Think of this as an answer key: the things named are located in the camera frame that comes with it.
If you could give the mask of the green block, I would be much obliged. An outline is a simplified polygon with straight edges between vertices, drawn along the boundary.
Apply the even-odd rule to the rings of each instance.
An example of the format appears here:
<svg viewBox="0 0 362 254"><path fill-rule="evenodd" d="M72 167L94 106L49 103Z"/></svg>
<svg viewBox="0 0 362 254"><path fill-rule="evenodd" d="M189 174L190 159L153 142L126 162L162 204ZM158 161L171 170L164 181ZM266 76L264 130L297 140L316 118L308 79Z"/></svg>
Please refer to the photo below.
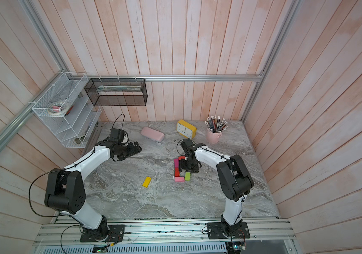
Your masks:
<svg viewBox="0 0 362 254"><path fill-rule="evenodd" d="M186 172L186 173L185 173L184 179L185 179L185 181L190 181L190 180L191 180L191 174L190 174L190 172Z"/></svg>

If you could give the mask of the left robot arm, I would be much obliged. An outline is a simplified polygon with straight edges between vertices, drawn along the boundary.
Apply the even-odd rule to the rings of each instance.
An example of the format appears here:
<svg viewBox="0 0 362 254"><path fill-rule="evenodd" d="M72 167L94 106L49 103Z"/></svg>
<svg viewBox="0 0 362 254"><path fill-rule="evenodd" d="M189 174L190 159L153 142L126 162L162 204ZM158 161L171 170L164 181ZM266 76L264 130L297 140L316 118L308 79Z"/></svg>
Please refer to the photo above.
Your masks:
<svg viewBox="0 0 362 254"><path fill-rule="evenodd" d="M130 142L126 131L113 128L107 138L76 162L49 172L44 203L72 216L87 230L100 230L105 217L86 202L84 180L102 163L121 162L142 151L138 142Z"/></svg>

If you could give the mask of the pink block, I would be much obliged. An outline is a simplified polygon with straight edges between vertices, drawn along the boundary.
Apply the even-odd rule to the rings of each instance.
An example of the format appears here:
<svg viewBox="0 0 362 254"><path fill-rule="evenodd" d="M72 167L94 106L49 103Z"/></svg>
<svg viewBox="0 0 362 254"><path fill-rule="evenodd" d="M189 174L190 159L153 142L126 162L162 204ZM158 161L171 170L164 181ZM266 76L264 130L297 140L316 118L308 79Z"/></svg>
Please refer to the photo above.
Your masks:
<svg viewBox="0 0 362 254"><path fill-rule="evenodd" d="M176 183L182 183L182 182L185 182L185 178L184 178L184 177L176 176L176 177L174 177L174 181L175 181Z"/></svg>

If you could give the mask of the yellow block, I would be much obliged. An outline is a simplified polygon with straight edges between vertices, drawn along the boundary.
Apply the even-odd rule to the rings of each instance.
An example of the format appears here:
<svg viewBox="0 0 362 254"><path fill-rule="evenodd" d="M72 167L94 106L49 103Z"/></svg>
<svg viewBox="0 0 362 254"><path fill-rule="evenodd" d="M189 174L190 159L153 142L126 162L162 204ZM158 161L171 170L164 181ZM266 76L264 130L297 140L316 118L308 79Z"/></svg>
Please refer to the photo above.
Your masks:
<svg viewBox="0 0 362 254"><path fill-rule="evenodd" d="M151 182L151 177L146 177L144 183L142 184L143 187L148 188Z"/></svg>

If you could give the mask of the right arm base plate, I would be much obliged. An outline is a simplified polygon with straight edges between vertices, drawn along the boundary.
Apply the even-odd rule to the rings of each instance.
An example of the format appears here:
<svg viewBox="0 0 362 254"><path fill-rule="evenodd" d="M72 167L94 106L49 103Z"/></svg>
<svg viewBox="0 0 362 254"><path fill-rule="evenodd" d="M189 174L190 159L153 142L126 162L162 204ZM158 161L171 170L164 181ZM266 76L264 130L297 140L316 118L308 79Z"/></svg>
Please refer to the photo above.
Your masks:
<svg viewBox="0 0 362 254"><path fill-rule="evenodd" d="M209 239L249 239L251 237L247 223L243 220L230 226L225 222L206 224Z"/></svg>

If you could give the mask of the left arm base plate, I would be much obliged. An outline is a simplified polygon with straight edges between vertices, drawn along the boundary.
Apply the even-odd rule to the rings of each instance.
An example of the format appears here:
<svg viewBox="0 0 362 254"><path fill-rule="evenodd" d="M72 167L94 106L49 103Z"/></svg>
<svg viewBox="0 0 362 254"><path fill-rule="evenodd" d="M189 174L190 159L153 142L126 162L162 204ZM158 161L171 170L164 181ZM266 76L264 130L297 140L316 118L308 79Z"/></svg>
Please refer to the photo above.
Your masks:
<svg viewBox="0 0 362 254"><path fill-rule="evenodd" d="M124 224L101 225L95 230L83 228L80 242L121 242L124 230Z"/></svg>

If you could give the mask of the magenta block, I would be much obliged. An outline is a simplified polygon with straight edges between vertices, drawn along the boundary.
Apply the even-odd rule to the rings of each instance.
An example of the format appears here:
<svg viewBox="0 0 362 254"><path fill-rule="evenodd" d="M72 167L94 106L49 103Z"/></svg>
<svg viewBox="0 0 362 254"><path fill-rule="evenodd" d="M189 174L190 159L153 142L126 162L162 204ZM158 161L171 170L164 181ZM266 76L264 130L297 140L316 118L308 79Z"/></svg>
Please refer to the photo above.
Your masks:
<svg viewBox="0 0 362 254"><path fill-rule="evenodd" d="M179 159L178 158L174 159L174 167L175 168L179 167Z"/></svg>

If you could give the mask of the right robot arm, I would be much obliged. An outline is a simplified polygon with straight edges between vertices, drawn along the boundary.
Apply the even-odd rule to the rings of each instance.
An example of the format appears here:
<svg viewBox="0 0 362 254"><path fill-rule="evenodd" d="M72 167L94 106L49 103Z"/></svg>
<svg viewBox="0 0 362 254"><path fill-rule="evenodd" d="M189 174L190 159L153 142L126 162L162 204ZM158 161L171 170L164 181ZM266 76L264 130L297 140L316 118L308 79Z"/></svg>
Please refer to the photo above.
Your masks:
<svg viewBox="0 0 362 254"><path fill-rule="evenodd" d="M238 233L249 237L249 234L245 232L247 224L243 222L242 211L244 201L254 187L254 181L241 156L223 155L191 139L180 140L178 144L184 151L180 170L197 174L203 164L215 169L222 192L226 197L221 221L207 225L209 238L233 238Z"/></svg>

